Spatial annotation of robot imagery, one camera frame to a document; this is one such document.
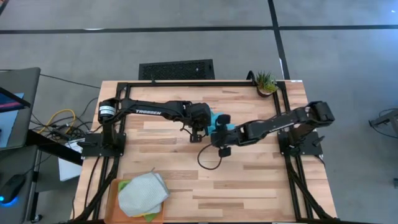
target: computer mouse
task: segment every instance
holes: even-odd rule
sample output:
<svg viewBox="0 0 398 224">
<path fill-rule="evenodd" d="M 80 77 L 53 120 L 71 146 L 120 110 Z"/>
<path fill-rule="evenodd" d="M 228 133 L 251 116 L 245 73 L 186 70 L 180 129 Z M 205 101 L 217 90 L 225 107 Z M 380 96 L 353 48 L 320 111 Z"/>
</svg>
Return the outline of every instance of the computer mouse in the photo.
<svg viewBox="0 0 398 224">
<path fill-rule="evenodd" d="M 19 193 L 25 183 L 25 175 L 13 175 L 0 189 L 0 203 L 11 202 Z"/>
</svg>

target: yellow cable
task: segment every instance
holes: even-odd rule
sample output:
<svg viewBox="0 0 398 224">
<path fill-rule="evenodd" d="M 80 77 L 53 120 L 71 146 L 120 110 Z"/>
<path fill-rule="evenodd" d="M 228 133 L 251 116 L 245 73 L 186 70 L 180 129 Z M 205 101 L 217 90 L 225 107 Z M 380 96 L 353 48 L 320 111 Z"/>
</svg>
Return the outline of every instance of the yellow cable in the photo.
<svg viewBox="0 0 398 224">
<path fill-rule="evenodd" d="M 75 112 L 73 110 L 71 110 L 71 109 L 60 110 L 60 111 L 56 112 L 55 114 L 53 114 L 51 116 L 51 118 L 49 119 L 49 121 L 47 122 L 47 124 L 45 124 L 45 127 L 40 129 L 40 131 L 38 131 L 37 133 L 41 134 L 46 129 L 46 127 L 51 123 L 51 121 L 54 119 L 54 117 L 56 117 L 56 115 L 58 115 L 60 113 L 63 113 L 63 112 L 67 112 L 67 111 L 69 111 L 69 112 L 71 112 L 73 114 L 73 121 L 72 121 L 71 125 L 69 126 L 69 128 L 67 129 L 67 131 L 65 131 L 65 133 L 68 133 L 70 131 L 70 129 L 72 128 L 73 124 L 75 123 L 75 120 L 76 120 Z"/>
</svg>

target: wooden tabletop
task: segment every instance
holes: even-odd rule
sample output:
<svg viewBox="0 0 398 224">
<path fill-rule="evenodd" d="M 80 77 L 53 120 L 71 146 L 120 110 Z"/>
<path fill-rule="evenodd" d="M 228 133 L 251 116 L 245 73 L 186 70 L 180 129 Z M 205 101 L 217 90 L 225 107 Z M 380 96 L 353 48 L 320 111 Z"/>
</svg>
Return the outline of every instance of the wooden tabletop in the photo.
<svg viewBox="0 0 398 224">
<path fill-rule="evenodd" d="M 294 109 L 305 106 L 307 96 L 303 83 L 285 82 L 290 107 Z M 117 83 L 103 82 L 98 102 L 114 97 Z M 134 87 L 130 98 L 156 102 L 205 102 L 216 113 L 230 114 L 233 124 L 267 119 L 275 115 L 273 98 L 259 97 L 256 89 L 251 86 Z M 281 93 L 279 99 L 283 111 Z M 97 114 L 93 122 L 95 129 L 99 126 Z M 165 222 L 295 220 L 285 162 L 279 153 L 275 133 L 254 145 L 234 146 L 232 155 L 224 158 L 218 169 L 205 170 L 197 164 L 197 154 L 210 143 L 210 138 L 192 144 L 189 135 L 179 131 L 181 127 L 181 123 L 173 123 L 158 116 L 130 114 L 126 118 L 127 144 L 120 160 L 118 178 L 131 179 L 155 168 L 171 192 L 165 202 Z M 205 166 L 215 166 L 219 161 L 218 151 L 208 149 L 200 159 Z M 88 179 L 95 160 L 96 158 L 89 158 L 83 163 L 75 197 L 77 215 L 83 210 Z M 302 160 L 309 191 L 325 211 L 335 217 L 323 164 L 314 156 L 302 156 Z M 89 201 L 97 191 L 101 165 L 102 159 L 95 169 Z M 100 218 L 104 218 L 107 197 L 108 191 L 102 199 Z M 299 190 L 298 197 L 304 217 L 305 207 Z"/>
</svg>

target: gray floor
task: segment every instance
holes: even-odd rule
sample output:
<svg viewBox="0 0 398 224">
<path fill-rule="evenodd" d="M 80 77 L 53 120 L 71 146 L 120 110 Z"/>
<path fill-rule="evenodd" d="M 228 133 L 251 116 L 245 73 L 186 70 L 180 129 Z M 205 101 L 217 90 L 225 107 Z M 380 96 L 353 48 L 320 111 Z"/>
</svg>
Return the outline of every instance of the gray floor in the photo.
<svg viewBox="0 0 398 224">
<path fill-rule="evenodd" d="M 277 0 L 280 26 L 398 24 L 397 1 Z M 269 26 L 267 1 L 10 0 L 0 29 L 87 29 L 167 26 Z M 282 31 L 291 79 L 302 79 L 309 100 L 327 101 L 336 122 L 319 132 L 338 216 L 396 223 L 397 140 L 368 126 L 378 112 L 397 107 L 398 30 Z M 91 85 L 137 80 L 147 62 L 212 58 L 216 78 L 245 78 L 248 70 L 282 77 L 273 31 L 140 34 L 0 35 L 0 68 L 37 66 L 42 73 Z M 81 113 L 98 90 L 40 78 L 34 114 Z M 90 121 L 94 104 L 84 120 Z M 390 132 L 388 127 L 382 129 Z M 70 214 L 76 181 L 40 195 L 41 223 Z M 56 203 L 53 196 L 62 202 Z"/>
</svg>

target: white paper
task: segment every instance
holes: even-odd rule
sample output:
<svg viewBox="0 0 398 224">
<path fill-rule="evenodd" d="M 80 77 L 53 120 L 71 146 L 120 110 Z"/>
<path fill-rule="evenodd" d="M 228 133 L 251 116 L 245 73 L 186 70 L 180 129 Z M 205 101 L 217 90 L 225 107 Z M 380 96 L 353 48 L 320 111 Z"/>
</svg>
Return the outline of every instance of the white paper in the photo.
<svg viewBox="0 0 398 224">
<path fill-rule="evenodd" d="M 84 139 L 77 139 L 73 141 L 69 141 L 65 144 L 66 147 L 73 149 L 76 152 L 81 153 L 82 148 L 78 146 L 78 142 L 84 141 Z M 74 163 L 65 161 L 63 159 L 58 158 L 58 166 L 60 170 L 60 180 L 66 181 L 77 177 L 81 173 L 81 166 L 76 165 Z"/>
</svg>

